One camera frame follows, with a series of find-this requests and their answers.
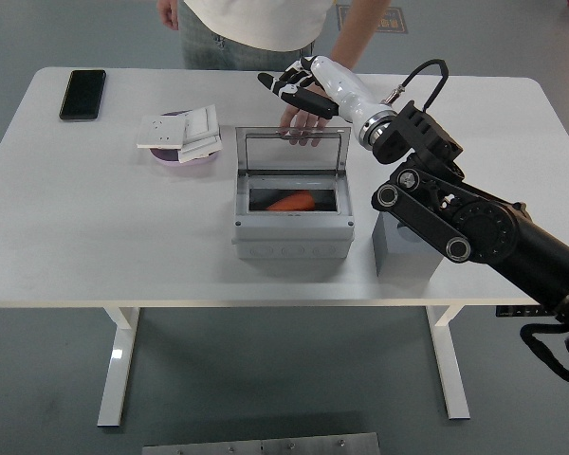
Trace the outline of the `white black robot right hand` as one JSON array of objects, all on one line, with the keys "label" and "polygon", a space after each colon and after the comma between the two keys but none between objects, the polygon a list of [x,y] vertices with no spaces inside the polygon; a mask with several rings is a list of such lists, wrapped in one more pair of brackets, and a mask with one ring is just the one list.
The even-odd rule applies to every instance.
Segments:
[{"label": "white black robot right hand", "polygon": [[320,118],[343,118],[357,130],[395,115],[356,74],[324,56],[302,57],[278,78],[262,72],[257,79],[284,102]]}]

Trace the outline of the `person's left hand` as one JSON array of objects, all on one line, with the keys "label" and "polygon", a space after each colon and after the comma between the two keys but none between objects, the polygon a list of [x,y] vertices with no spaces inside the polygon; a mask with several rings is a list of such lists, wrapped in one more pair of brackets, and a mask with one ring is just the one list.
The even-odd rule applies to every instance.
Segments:
[{"label": "person's left hand", "polygon": [[280,127],[298,130],[321,130],[327,126],[328,122],[328,119],[308,113],[292,105],[287,105],[280,119]]}]

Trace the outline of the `person's right hand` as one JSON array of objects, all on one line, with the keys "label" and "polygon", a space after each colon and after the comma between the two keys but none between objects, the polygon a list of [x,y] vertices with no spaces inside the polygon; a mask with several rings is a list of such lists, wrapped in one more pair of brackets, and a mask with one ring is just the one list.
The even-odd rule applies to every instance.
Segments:
[{"label": "person's right hand", "polygon": [[178,30],[178,1],[157,0],[156,10],[163,26],[170,30]]}]

